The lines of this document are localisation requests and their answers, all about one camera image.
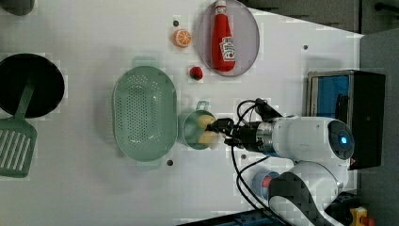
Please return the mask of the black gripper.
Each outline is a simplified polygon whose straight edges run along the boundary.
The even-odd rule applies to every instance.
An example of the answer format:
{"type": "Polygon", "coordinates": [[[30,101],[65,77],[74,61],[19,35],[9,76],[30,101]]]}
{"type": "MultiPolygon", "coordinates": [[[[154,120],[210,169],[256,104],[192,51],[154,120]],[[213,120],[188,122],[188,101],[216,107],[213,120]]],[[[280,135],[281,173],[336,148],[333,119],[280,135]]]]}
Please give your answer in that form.
{"type": "Polygon", "coordinates": [[[211,120],[206,126],[207,131],[224,134],[227,137],[224,143],[228,146],[245,149],[250,152],[258,152],[258,141],[256,138],[259,123],[251,122],[249,125],[234,126],[233,119],[223,118],[211,120]]]}

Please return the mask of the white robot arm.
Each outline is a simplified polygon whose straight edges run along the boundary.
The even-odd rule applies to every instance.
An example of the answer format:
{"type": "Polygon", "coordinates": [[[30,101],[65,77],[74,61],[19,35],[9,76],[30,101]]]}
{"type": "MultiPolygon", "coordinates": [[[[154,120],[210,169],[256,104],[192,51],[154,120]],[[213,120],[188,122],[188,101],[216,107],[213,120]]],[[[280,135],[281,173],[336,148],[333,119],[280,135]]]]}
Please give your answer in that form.
{"type": "Polygon", "coordinates": [[[268,207],[293,226],[343,226],[326,209],[349,180],[355,140],[342,121],[325,117],[275,117],[235,125],[209,120],[206,131],[249,152],[289,159],[294,166],[270,181],[268,207]]]}

